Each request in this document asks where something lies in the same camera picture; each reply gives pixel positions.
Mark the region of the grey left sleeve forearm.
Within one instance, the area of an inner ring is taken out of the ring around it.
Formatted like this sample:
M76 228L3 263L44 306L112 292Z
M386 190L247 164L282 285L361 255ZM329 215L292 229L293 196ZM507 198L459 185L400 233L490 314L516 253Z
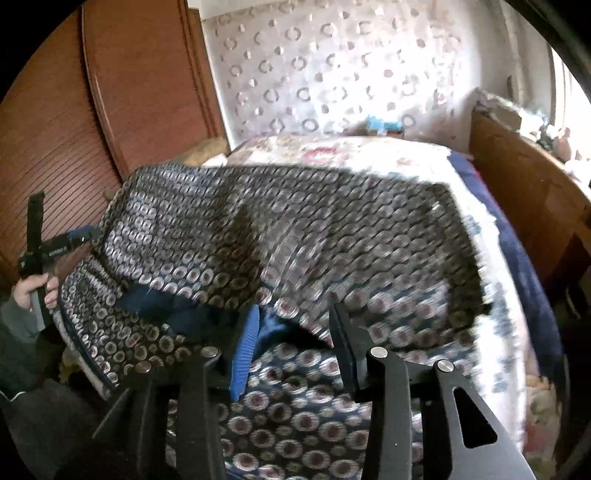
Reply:
M12 402L59 379L65 344L54 325L37 325L36 317L10 297L1 306L1 400Z

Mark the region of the person's left hand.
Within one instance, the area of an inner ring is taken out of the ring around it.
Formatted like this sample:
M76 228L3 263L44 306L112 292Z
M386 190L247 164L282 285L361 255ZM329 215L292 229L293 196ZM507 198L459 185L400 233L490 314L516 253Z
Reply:
M58 300L59 281L56 276L49 273L20 279L12 288L11 297L21 308L31 311L31 295L38 289L45 292L45 306L54 309Z

